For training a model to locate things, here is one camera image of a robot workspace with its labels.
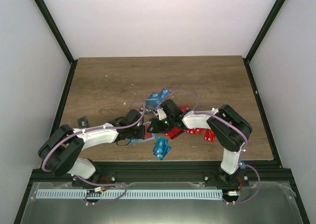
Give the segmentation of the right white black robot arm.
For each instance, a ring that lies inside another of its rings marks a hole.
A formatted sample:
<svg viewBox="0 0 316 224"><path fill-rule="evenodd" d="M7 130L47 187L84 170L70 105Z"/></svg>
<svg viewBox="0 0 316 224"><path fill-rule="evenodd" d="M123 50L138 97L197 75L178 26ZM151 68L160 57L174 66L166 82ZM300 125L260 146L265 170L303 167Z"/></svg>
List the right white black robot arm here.
<svg viewBox="0 0 316 224"><path fill-rule="evenodd" d="M157 109L157 114L151 119L148 132L167 133L173 128L211 130L224 148L219 169L220 182L231 186L237 180L241 156L253 129L231 106L225 104L210 111L182 111L173 100L167 99Z"/></svg>

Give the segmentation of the teal leather card holder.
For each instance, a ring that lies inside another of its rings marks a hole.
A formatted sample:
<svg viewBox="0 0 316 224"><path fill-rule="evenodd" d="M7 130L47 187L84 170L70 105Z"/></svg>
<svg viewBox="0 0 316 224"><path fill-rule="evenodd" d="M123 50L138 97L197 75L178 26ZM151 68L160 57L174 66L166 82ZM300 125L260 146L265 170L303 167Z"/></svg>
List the teal leather card holder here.
<svg viewBox="0 0 316 224"><path fill-rule="evenodd" d="M156 140L157 139L157 135L153 134L153 136L154 136L154 138L152 140ZM136 143L143 143L143 142L146 142L146 141L144 140L144 137L141 139L140 136L138 136L136 138L133 138L133 139L126 139L126 143L127 144L136 144Z"/></svg>

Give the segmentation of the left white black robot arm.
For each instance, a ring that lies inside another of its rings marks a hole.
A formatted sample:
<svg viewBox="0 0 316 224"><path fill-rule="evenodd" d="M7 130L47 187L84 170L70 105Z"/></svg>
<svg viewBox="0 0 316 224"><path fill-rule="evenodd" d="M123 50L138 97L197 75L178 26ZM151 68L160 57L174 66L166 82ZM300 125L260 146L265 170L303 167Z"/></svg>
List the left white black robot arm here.
<svg viewBox="0 0 316 224"><path fill-rule="evenodd" d="M42 170L51 172L56 177L65 174L79 176L91 187L98 185L101 174L93 162L88 158L81 158L80 153L100 144L118 144L127 139L143 138L143 116L139 111L131 109L126 116L101 126L86 129L60 126L38 151L42 159Z"/></svg>

